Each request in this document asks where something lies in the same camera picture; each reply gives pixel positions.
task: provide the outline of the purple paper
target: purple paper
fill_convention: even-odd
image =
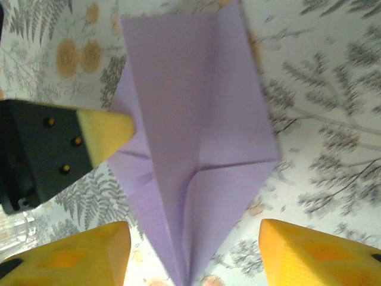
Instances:
[[[110,110],[137,132],[109,164],[175,285],[200,276],[280,157],[241,14],[121,21]]]

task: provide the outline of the black plastic piece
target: black plastic piece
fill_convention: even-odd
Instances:
[[[73,138],[81,138],[73,146]],[[0,101],[0,204],[33,209],[92,170],[76,110]]]
[[[381,262],[381,254],[372,254],[371,255],[374,259],[376,259],[378,262]]]
[[[18,265],[22,264],[23,259],[15,258],[8,261],[5,261],[0,264],[0,280],[6,274],[10,273],[13,269],[15,269]]]
[[[4,9],[2,5],[0,4],[0,41],[1,41],[1,35],[2,35],[3,22],[4,22]]]

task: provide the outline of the patterned tablecloth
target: patterned tablecloth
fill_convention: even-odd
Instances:
[[[1,2],[0,97],[103,109],[126,61],[119,16],[219,7],[217,0]],[[265,217],[381,247],[381,0],[241,3],[283,160],[196,283],[203,286],[267,285],[257,240]],[[39,244],[128,220],[126,285],[173,285],[107,164],[34,216]]]

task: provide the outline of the light purple origami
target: light purple origami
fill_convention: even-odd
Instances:
[[[121,21],[111,111],[136,135],[109,164],[175,285],[191,285],[279,161],[237,2]]]

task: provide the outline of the small screw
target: small screw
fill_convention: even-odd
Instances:
[[[43,120],[43,124],[46,126],[46,127],[53,127],[53,125],[55,124],[55,120],[54,118],[51,118],[51,117],[47,117]]]
[[[74,137],[72,140],[71,140],[71,144],[75,147],[79,147],[81,146],[82,144],[82,138],[80,137]]]
[[[67,174],[69,174],[69,172],[70,172],[70,166],[69,165],[62,165],[60,167],[60,173],[62,175],[67,175]]]

